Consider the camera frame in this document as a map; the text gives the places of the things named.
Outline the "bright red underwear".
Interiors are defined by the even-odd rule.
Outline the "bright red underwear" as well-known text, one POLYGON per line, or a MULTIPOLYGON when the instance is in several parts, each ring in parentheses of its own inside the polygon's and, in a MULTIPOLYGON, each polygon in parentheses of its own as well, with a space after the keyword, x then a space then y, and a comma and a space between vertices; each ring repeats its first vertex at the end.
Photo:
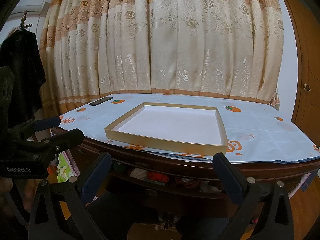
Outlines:
POLYGON ((148 172, 147 179, 151 181, 157 181, 160 183, 167 183, 169 181, 169 177, 167 175, 157 172, 148 172))

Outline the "green cartoon bag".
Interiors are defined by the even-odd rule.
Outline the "green cartoon bag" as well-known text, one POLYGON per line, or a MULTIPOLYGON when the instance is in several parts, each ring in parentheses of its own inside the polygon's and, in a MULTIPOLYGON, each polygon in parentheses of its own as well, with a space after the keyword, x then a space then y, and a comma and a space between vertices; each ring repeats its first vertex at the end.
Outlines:
POLYGON ((66 182, 70 177, 74 176, 74 173, 71 169, 69 159, 65 152, 61 152, 58 156, 58 165, 57 165, 57 182, 63 183, 66 182))

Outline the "black hanging garment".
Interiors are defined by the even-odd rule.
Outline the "black hanging garment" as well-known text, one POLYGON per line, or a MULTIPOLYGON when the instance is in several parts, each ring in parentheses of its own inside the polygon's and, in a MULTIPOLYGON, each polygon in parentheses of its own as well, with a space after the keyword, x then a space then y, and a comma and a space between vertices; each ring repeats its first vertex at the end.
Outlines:
POLYGON ((45 82, 36 35, 14 31, 1 44, 1 127, 10 129, 35 118, 45 82))

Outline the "black smartphone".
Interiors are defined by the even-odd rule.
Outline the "black smartphone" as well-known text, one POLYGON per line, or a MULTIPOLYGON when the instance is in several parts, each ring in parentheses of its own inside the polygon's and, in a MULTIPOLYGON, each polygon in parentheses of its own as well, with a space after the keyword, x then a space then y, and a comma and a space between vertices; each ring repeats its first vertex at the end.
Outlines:
POLYGON ((100 98, 100 99, 98 99, 98 100, 95 100, 95 101, 89 103, 89 105, 90 105, 90 106, 97 106, 97 105, 99 105, 99 104, 101 104, 101 103, 110 101, 110 100, 112 100, 112 99, 113 99, 113 98, 112 98, 111 96, 106 96, 106 97, 100 98))

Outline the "dark wooden desk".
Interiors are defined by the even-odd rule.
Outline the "dark wooden desk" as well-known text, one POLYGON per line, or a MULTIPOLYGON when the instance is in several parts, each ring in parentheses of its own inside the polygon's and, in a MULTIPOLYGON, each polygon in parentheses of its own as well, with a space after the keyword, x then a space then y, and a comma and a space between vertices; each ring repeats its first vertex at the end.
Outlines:
POLYGON ((71 156, 79 170, 84 171, 102 152, 107 152, 112 158, 105 190, 128 203, 175 214, 204 208, 215 217, 231 217, 237 209, 224 192, 211 160, 186 159, 181 155, 172 159, 148 152, 140 146, 117 146, 88 137, 71 150, 71 156), (169 180, 157 184, 133 178, 130 173, 135 168, 165 175, 169 180))

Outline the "wooden coat rack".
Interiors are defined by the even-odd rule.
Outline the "wooden coat rack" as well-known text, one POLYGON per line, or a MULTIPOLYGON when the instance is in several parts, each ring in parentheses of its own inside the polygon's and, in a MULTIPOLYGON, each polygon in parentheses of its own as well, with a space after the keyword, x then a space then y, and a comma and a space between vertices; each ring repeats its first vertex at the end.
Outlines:
POLYGON ((27 13, 28 11, 26 10, 24 13, 23 13, 23 16, 21 18, 21 22, 20 22, 20 25, 19 25, 19 31, 22 31, 23 29, 27 29, 29 27, 32 27, 33 24, 26 24, 25 21, 27 19, 27 13))

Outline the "wooden door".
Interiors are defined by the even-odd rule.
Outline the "wooden door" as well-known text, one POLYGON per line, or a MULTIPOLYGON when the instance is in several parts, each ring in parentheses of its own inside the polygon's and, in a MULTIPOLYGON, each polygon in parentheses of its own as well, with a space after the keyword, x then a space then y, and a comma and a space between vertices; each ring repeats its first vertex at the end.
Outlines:
POLYGON ((291 121, 319 146, 319 22, 299 0, 284 0, 295 33, 297 95, 291 121), (304 90, 307 83, 311 91, 304 90))

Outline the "shallow cardboard tray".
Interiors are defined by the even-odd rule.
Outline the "shallow cardboard tray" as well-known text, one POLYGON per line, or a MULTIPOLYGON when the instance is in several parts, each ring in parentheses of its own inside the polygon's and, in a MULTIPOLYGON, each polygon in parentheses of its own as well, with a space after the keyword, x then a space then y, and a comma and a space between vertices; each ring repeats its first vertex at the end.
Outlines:
POLYGON ((145 148, 213 156, 228 139, 216 107, 143 102, 105 127, 108 139, 145 148))

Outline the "curtain tassel tieback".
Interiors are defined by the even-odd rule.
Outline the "curtain tassel tieback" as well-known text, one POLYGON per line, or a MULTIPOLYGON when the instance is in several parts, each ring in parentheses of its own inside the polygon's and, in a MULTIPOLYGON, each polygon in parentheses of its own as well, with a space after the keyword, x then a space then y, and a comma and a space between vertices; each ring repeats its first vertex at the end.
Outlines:
POLYGON ((279 110, 280 108, 280 98, 278 93, 278 87, 276 86, 276 89, 274 91, 274 95, 272 96, 272 99, 270 101, 270 106, 273 107, 276 110, 279 110))

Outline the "beige floral curtain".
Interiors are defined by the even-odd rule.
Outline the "beige floral curtain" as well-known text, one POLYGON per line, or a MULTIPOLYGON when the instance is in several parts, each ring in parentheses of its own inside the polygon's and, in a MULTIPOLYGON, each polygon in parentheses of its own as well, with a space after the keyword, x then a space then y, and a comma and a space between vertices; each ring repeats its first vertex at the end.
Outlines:
POLYGON ((44 114, 115 93, 269 103, 283 32, 279 0, 52 0, 40 40, 44 114))

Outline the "white air conditioner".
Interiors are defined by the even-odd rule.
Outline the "white air conditioner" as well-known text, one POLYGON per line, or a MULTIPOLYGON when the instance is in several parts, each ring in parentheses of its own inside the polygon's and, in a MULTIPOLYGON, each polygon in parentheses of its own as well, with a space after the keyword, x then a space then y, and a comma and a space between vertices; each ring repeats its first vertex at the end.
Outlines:
POLYGON ((48 5, 47 0, 20 0, 9 18, 22 17, 25 12, 27 15, 40 15, 48 5))

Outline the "brass door knob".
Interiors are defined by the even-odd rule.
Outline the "brass door knob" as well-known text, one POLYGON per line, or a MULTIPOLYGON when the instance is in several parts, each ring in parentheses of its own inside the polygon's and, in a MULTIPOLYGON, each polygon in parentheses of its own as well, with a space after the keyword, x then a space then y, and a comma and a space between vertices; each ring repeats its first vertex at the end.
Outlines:
POLYGON ((310 85, 308 85, 307 83, 305 83, 305 84, 303 85, 303 88, 304 88, 304 90, 307 91, 307 92, 310 92, 310 91, 311 91, 311 87, 310 87, 310 85))

